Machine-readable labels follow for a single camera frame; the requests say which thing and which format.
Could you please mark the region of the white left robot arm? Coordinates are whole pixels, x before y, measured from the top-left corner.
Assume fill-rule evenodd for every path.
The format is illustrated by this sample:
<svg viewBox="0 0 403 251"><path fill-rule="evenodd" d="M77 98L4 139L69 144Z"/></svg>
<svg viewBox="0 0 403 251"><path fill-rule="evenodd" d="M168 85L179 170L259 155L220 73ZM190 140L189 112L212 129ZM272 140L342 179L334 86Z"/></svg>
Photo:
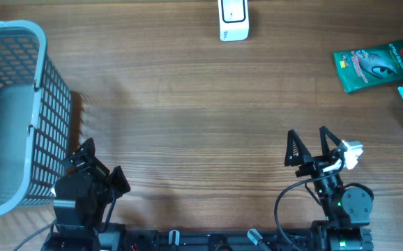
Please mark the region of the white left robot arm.
<svg viewBox="0 0 403 251"><path fill-rule="evenodd" d="M92 138L63 159L67 173L54 184L56 216L43 250L100 250L99 234L108 204L117 198L116 173L96 157Z"/></svg>

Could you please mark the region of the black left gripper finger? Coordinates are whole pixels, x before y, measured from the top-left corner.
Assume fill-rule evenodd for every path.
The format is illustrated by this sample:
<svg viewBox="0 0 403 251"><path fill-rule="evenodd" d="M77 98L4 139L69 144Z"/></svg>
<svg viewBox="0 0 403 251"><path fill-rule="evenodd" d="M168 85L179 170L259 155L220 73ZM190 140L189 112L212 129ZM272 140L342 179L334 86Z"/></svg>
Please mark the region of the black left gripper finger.
<svg viewBox="0 0 403 251"><path fill-rule="evenodd" d="M117 166L113 169L112 173L108 177L108 182L113 189L116 199L122 197L125 193L130 192L130 185L120 166Z"/></svg>
<svg viewBox="0 0 403 251"><path fill-rule="evenodd" d="M79 148L70 156L72 164L82 164L91 162L95 157L95 144L93 138L88 138Z"/></svg>

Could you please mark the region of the green 3M gloves packet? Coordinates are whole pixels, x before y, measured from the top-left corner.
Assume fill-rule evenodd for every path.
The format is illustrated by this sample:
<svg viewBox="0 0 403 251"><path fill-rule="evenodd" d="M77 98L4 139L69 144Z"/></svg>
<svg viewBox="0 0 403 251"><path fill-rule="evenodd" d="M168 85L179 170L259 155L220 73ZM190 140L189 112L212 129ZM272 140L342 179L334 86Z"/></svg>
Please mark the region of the green 3M gloves packet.
<svg viewBox="0 0 403 251"><path fill-rule="evenodd" d="M343 89L361 89L403 81L403 39L376 47L334 52Z"/></svg>

